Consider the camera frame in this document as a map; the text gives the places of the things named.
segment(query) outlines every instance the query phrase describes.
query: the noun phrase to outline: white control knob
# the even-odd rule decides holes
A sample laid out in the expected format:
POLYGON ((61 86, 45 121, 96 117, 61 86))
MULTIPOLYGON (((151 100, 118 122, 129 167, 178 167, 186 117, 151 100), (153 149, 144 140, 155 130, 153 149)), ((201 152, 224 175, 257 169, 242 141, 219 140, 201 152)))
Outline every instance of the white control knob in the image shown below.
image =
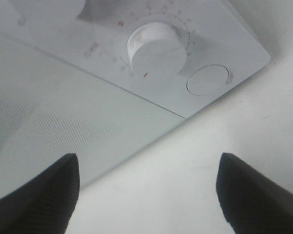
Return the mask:
POLYGON ((163 22, 148 23, 136 29, 127 49, 132 70, 140 77, 173 76, 187 60, 177 31, 163 22))

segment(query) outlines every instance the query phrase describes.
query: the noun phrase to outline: black object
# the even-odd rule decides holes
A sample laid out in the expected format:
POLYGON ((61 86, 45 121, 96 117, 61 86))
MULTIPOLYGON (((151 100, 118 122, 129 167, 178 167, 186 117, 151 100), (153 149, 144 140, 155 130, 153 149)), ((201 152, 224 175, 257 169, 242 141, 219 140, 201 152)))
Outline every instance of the black object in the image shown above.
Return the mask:
POLYGON ((293 194, 235 155, 222 155, 216 190, 237 234, 293 234, 293 194))
POLYGON ((67 154, 0 199, 0 234, 63 234, 80 189, 78 160, 67 154))

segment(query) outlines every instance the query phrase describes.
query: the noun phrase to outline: round button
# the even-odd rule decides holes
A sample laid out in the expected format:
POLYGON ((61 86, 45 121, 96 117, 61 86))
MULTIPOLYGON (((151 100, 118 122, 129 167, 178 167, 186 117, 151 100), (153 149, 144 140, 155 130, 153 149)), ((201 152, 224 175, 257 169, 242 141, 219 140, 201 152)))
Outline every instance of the round button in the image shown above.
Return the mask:
POLYGON ((162 22, 136 29, 128 40, 127 49, 132 70, 140 77, 173 76, 187 60, 177 31, 162 22))
POLYGON ((208 65, 196 71, 187 82, 193 95, 212 95, 226 84, 229 72, 222 65, 208 65))

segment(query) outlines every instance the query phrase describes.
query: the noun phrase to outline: white wall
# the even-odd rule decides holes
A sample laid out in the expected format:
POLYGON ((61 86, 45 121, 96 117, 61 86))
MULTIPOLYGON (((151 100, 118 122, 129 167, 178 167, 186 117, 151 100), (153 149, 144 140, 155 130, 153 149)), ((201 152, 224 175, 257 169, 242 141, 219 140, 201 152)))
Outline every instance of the white wall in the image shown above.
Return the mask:
POLYGON ((293 0, 231 0, 271 63, 81 191, 67 233, 232 234, 215 192, 222 152, 293 192, 293 0))

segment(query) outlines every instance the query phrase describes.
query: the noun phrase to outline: white appliance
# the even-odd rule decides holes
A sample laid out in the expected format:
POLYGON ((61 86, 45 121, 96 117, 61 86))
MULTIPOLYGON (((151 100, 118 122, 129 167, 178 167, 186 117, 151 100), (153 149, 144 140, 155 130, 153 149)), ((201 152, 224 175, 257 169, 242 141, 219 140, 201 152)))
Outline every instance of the white appliance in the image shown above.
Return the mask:
POLYGON ((0 197, 66 153, 86 186, 269 60, 227 0, 0 0, 0 197))

